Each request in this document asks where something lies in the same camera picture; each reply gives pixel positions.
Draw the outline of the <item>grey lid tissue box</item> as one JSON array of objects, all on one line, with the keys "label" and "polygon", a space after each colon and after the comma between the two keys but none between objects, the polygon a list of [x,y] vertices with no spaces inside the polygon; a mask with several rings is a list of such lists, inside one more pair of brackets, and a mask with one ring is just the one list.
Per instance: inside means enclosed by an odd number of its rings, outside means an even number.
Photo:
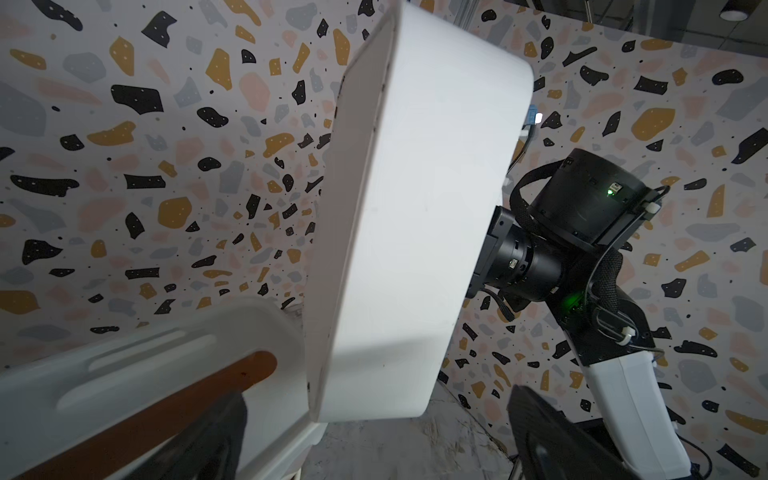
[{"label": "grey lid tissue box", "polygon": [[526,61],[405,2],[348,65],[304,295],[316,422],[426,409],[533,82]]}]

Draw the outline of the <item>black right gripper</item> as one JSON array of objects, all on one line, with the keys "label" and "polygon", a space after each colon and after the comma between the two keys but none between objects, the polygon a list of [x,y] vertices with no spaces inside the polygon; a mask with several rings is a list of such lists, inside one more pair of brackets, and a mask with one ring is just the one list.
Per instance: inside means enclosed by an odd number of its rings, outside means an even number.
[{"label": "black right gripper", "polygon": [[621,247],[668,192],[582,149],[529,171],[494,210],[467,298],[486,293],[506,319],[545,303],[583,366],[662,355],[618,275]]}]

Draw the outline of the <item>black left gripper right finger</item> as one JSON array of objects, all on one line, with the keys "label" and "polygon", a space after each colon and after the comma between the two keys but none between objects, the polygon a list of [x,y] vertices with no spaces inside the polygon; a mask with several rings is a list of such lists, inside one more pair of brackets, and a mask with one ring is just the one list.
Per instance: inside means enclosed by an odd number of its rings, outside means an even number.
[{"label": "black left gripper right finger", "polygon": [[507,412],[525,479],[634,479],[615,455],[527,386],[512,388]]}]

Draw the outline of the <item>white pink tissue box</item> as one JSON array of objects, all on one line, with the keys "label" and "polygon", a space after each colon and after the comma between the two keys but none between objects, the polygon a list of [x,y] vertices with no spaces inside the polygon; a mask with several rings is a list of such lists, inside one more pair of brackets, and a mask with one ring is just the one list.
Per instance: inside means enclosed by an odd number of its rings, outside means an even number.
[{"label": "white pink tissue box", "polygon": [[248,297],[4,372],[5,479],[121,479],[220,397],[247,422],[241,479],[299,475],[325,426],[311,420],[300,331]]}]

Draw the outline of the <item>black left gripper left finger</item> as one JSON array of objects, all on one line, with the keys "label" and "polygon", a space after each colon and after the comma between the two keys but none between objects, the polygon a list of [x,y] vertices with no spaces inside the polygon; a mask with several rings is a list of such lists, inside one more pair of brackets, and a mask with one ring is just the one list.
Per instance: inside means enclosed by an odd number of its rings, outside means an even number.
[{"label": "black left gripper left finger", "polygon": [[247,416],[247,406],[241,393],[230,392],[222,396],[128,477],[234,479]]}]

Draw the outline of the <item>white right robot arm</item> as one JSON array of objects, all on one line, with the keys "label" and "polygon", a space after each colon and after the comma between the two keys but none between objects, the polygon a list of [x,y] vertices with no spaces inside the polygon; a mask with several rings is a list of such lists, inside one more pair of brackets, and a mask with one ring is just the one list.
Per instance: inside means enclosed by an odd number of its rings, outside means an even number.
[{"label": "white right robot arm", "polygon": [[643,310],[619,287],[622,245],[661,209],[651,188],[582,149],[525,174],[491,219],[467,293],[506,318],[547,305],[563,330],[614,444],[608,451],[534,390],[515,387],[508,413],[517,467],[528,479],[688,479],[691,460],[660,392]]}]

